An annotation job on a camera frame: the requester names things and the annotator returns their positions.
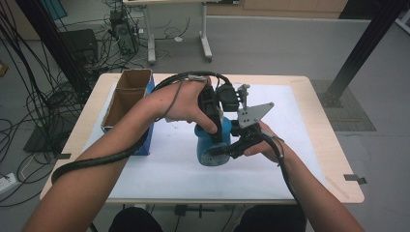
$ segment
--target hand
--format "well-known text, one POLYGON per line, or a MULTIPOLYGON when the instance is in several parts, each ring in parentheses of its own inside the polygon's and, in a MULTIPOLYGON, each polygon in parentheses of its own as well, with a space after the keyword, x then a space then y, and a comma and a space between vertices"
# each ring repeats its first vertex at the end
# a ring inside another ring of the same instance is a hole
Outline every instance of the hand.
MULTIPOLYGON (((265 124, 264 122, 259 122, 260 128, 264 131, 267 131, 269 133, 271 133, 273 136, 277 136, 271 128, 269 128, 269 126, 267 124, 265 124)), ((278 149, 283 153, 283 154, 294 154, 293 150, 287 146, 283 141, 280 141, 278 139, 273 139, 273 141, 275 142, 275 144, 277 144, 278 149)), ((256 154, 262 153, 267 159, 269 159, 270 161, 273 162, 278 162, 277 156, 275 155, 274 150, 272 149, 272 147, 265 141, 256 144, 248 149, 246 149, 244 151, 244 155, 245 156, 253 156, 256 154)))
POLYGON ((210 83, 209 77, 208 81, 184 80, 181 87, 181 82, 177 82, 159 89, 149 97, 154 98, 153 105, 158 106, 158 117, 161 117, 172 104, 180 88, 175 102, 165 117, 174 121, 195 122, 206 132, 215 133, 218 130, 217 126, 198 107, 198 96, 205 85, 210 83))

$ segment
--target power strip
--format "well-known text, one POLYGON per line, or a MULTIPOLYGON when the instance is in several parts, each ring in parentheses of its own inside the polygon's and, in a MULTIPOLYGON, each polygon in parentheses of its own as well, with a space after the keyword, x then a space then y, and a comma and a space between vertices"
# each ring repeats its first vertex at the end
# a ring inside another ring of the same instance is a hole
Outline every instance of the power strip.
POLYGON ((18 186, 19 184, 19 182, 15 179, 15 174, 10 173, 7 176, 9 177, 9 179, 6 179, 5 177, 0 179, 0 194, 15 186, 18 186))

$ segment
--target blue container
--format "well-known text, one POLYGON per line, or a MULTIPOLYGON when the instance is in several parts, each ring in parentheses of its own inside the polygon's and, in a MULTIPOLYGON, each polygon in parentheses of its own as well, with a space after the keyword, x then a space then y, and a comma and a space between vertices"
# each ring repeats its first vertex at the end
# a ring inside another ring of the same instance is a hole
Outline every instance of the blue container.
POLYGON ((195 126, 195 134, 198 136, 198 145, 196 146, 196 153, 198 161, 204 166, 219 166, 227 163, 230 156, 220 155, 211 156, 207 152, 209 148, 230 145, 230 132, 232 130, 232 123, 229 119, 223 117, 222 121, 222 142, 215 144, 211 136, 198 125, 195 126))

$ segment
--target blue box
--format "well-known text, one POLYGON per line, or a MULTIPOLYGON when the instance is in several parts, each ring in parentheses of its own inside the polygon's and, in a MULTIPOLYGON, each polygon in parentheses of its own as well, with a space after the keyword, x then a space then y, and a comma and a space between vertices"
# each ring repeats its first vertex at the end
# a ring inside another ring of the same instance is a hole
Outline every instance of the blue box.
MULTIPOLYGON (((111 130, 139 100, 149 95, 154 87, 154 77, 151 70, 123 71, 102 119, 102 131, 111 130)), ((134 156, 148 156, 150 154, 153 130, 154 124, 150 126, 147 139, 142 147, 135 151, 134 156)))

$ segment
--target white desk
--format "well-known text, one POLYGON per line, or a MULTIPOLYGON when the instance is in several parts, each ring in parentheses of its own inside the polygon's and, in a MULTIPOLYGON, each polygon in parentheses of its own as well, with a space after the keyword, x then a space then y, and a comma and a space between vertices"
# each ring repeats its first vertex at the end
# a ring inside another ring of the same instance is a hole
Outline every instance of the white desk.
POLYGON ((155 54, 155 39, 154 35, 151 33, 150 29, 150 17, 148 13, 148 5, 151 4, 175 4, 175 3, 201 3, 202 4, 202 27, 199 34, 199 38, 202 43, 202 47, 205 53, 205 57, 212 61, 212 52, 211 47, 208 43, 208 38, 206 36, 206 11, 207 4, 206 0, 123 0, 124 5, 126 6, 138 6, 144 15, 145 27, 148 34, 148 63, 154 65, 156 62, 155 54))
MULTIPOLYGON (((156 82, 168 76, 170 74, 154 74, 156 82)), ((119 73, 103 74, 100 77, 63 151, 63 153, 71 153, 72 157, 69 160, 58 160, 54 168, 75 160, 81 154, 98 121, 109 92, 119 77, 119 73)), ((343 174, 352 174, 352 170, 307 78, 302 76, 273 75, 227 75, 227 77, 233 83, 248 83, 251 86, 262 84, 278 85, 285 87, 281 89, 291 89, 293 96, 282 96, 275 100, 266 100, 267 102, 272 101, 277 105, 274 107, 273 117, 279 116, 279 118, 276 118, 271 126, 276 129, 278 134, 285 138, 286 142, 292 147, 296 147, 295 150, 302 154, 302 156, 306 154, 305 150, 309 151, 311 149, 310 151, 317 157, 319 169, 323 174, 322 183, 341 202, 360 203, 364 200, 358 183, 344 180, 343 174), (275 111, 275 109, 281 108, 281 104, 292 102, 292 98, 300 112, 300 121, 297 122, 299 125, 289 124, 286 120, 292 117, 287 118, 286 114, 280 114, 275 111), (305 131, 300 130, 300 133, 306 133, 306 136, 309 138, 309 144, 298 148, 298 143, 306 143, 306 141, 298 140, 301 136, 289 137, 292 134, 284 129, 292 131, 297 128, 299 130, 301 128, 300 123, 305 128, 305 131), (288 127, 282 127, 280 124, 288 125, 288 127)), ((151 152, 153 154, 145 158, 130 158, 107 202, 272 204, 289 201, 290 194, 283 185, 279 169, 274 164, 268 162, 263 156, 232 159, 228 164, 217 168, 204 167, 196 160, 196 137, 193 131, 187 128, 189 125, 182 122, 175 124, 161 123, 163 125, 155 125, 154 136, 159 136, 159 139, 153 139, 151 144, 151 152), (174 127, 174 129, 161 130, 162 127, 174 127), (179 138, 185 140, 175 142, 175 139, 178 140, 179 138), (184 157, 184 159, 179 159, 179 163, 172 164, 174 161, 172 156, 175 156, 175 154, 167 152, 166 149, 170 147, 175 149, 175 146, 177 146, 176 149, 181 151, 181 154, 178 155, 184 157), (150 161, 154 161, 156 167, 150 167, 150 161), (247 179, 247 177, 251 177, 258 171, 277 172, 274 175, 279 177, 277 178, 278 181, 271 183, 269 180, 247 179), (148 174, 145 176, 146 182, 144 183, 138 182, 138 176, 142 174, 148 174), (184 179, 178 179, 178 175, 181 174, 185 175, 184 179), (224 178, 224 182, 218 182, 216 178, 224 178), (260 186, 263 183, 267 183, 265 185, 267 188, 260 186), (250 192, 250 189, 253 191, 251 196, 247 194, 250 192), (268 192, 270 189, 274 189, 275 192, 268 192)), ((50 186, 51 183, 48 180, 41 197, 45 195, 50 186)))

